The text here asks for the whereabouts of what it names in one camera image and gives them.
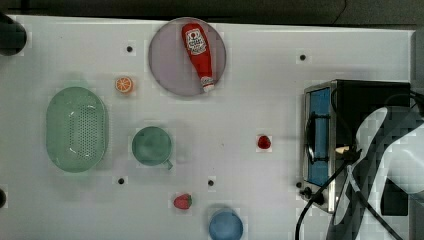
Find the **red object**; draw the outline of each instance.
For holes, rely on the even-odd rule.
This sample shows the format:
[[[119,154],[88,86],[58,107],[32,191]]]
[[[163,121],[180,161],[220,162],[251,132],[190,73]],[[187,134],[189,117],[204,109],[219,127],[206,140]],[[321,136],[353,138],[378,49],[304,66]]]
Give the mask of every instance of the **red object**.
[[[184,46],[191,63],[196,68],[203,90],[208,92],[214,88],[212,78],[211,52],[209,42],[203,28],[198,23],[188,23],[181,30]]]
[[[268,149],[271,147],[271,140],[267,136],[260,136],[258,139],[258,147],[260,149]]]
[[[189,209],[191,206],[191,203],[192,203],[192,200],[191,200],[190,194],[181,195],[175,198],[174,200],[174,206],[176,208],[183,209],[183,210]]]

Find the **table surface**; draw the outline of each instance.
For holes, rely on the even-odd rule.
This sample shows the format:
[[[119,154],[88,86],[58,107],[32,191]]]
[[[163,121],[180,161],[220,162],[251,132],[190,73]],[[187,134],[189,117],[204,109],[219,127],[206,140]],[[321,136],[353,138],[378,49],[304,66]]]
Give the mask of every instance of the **table surface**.
[[[225,73],[214,91],[183,98],[162,89],[148,66],[163,21],[14,17],[29,41],[19,56],[0,57],[0,188],[8,196],[0,239],[208,239],[222,207],[240,215],[243,239],[294,239],[305,206],[295,188],[303,90],[333,79],[411,78],[412,31],[211,24],[227,48]],[[130,96],[114,89],[121,75],[135,81]],[[68,174],[47,156],[45,115],[77,81],[105,102],[110,140],[98,165]],[[130,151],[137,130],[151,125],[172,135],[171,171],[142,166]],[[256,152],[258,134],[272,136],[272,152]],[[173,198],[185,192],[193,206],[178,211]],[[329,221],[313,208],[304,239],[325,239]],[[390,221],[407,236],[405,217]]]

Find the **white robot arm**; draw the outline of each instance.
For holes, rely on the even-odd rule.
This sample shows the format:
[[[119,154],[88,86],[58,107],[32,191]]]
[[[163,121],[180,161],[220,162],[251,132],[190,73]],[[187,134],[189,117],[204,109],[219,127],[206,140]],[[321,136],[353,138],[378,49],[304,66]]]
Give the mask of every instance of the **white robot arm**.
[[[419,113],[405,107],[385,107],[370,114],[358,129],[360,158],[352,164],[352,175],[361,194],[380,214],[386,179],[406,193],[424,201],[424,121]],[[368,239],[364,222],[377,222],[363,207],[346,181],[327,239]],[[384,239],[395,239],[389,233]]]

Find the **small red toy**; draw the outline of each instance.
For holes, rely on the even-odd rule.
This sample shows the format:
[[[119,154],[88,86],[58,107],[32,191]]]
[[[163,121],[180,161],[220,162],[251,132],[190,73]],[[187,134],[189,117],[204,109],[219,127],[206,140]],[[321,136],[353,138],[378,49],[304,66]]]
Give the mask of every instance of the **small red toy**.
[[[191,206],[191,203],[192,203],[191,195],[187,193],[175,198],[174,200],[174,206],[182,210],[189,209]]]
[[[260,149],[268,149],[271,147],[271,140],[267,136],[260,136],[258,139],[258,147]]]

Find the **ketchup bottle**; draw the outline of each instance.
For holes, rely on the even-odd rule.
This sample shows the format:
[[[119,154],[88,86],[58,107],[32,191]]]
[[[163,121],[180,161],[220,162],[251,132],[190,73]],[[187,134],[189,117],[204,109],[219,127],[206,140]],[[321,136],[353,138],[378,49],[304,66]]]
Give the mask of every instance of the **ketchup bottle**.
[[[203,28],[197,23],[188,23],[181,30],[184,46],[191,63],[196,68],[205,92],[214,89],[212,78],[211,52]]]

